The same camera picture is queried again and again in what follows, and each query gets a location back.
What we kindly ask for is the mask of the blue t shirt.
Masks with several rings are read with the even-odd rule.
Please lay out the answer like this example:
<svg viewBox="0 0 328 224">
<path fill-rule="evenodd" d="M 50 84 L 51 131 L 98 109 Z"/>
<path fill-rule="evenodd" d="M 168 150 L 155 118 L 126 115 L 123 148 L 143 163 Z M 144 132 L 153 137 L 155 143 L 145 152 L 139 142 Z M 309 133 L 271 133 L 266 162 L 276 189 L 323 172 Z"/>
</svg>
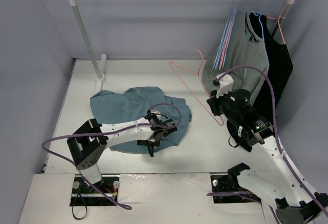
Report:
<svg viewBox="0 0 328 224">
<path fill-rule="evenodd" d="M 163 138 L 154 152 L 179 145 L 185 136 L 192 113 L 185 99 L 164 95 L 159 87 L 130 88 L 123 94 L 100 91 L 90 98 L 94 118 L 101 124 L 119 124 L 140 119 L 147 110 L 159 112 L 179 124 L 177 131 Z"/>
</svg>

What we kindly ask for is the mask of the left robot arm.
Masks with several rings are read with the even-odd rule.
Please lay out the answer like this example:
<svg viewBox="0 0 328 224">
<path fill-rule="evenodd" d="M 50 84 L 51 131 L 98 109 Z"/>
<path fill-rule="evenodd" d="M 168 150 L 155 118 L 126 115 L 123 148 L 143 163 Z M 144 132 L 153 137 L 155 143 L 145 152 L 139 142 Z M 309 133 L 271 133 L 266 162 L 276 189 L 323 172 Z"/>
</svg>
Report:
<svg viewBox="0 0 328 224">
<path fill-rule="evenodd" d="M 100 124 L 93 118 L 74 132 L 74 138 L 67 139 L 67 145 L 77 171 L 86 178 L 84 187 L 96 193 L 103 186 L 97 163 L 105 149 L 136 141 L 138 146 L 146 147 L 146 152 L 153 157 L 154 149 L 160 146 L 161 140 L 176 131 L 177 126 L 172 119 L 162 121 L 160 114 L 152 112 L 119 124 Z"/>
</svg>

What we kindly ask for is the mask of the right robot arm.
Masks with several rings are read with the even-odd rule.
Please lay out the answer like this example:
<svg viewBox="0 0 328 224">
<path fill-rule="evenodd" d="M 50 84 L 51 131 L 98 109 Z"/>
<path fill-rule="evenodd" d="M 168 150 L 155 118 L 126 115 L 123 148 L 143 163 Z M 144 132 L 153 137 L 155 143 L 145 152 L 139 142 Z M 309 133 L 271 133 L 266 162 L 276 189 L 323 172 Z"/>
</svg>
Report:
<svg viewBox="0 0 328 224">
<path fill-rule="evenodd" d="M 258 154 L 277 183 L 262 178 L 242 162 L 228 169 L 228 186 L 247 189 L 264 200 L 280 223 L 309 223 L 327 213 L 327 194 L 315 190 L 296 169 L 273 125 L 251 106 L 250 96 L 245 89 L 224 94 L 214 90 L 207 103 L 215 116 L 227 118 L 228 131 L 237 146 Z"/>
</svg>

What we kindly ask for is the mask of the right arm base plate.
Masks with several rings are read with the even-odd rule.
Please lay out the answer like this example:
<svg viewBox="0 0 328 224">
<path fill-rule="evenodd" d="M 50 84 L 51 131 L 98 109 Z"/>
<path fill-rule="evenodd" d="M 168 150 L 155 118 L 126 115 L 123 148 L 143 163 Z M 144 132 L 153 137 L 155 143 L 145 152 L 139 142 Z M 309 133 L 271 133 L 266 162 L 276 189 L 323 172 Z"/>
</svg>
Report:
<svg viewBox="0 0 328 224">
<path fill-rule="evenodd" d="M 214 204 L 224 203 L 261 203 L 261 199 L 249 190 L 234 187 L 228 181 L 226 174 L 212 174 L 211 176 L 212 196 Z"/>
</svg>

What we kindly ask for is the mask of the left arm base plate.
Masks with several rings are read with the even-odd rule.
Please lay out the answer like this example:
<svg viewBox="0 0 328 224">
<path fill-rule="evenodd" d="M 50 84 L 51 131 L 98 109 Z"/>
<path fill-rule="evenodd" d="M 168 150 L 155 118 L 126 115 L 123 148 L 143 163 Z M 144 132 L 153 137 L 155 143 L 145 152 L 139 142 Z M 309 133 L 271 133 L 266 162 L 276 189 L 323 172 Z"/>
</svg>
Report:
<svg viewBox="0 0 328 224">
<path fill-rule="evenodd" d="M 113 200 L 118 199 L 118 188 L 120 186 L 118 175 L 104 175 L 102 181 L 96 183 L 95 186 Z M 70 200 L 71 207 L 103 207 L 113 205 L 111 201 L 88 185 L 81 176 L 76 175 L 74 177 Z"/>
</svg>

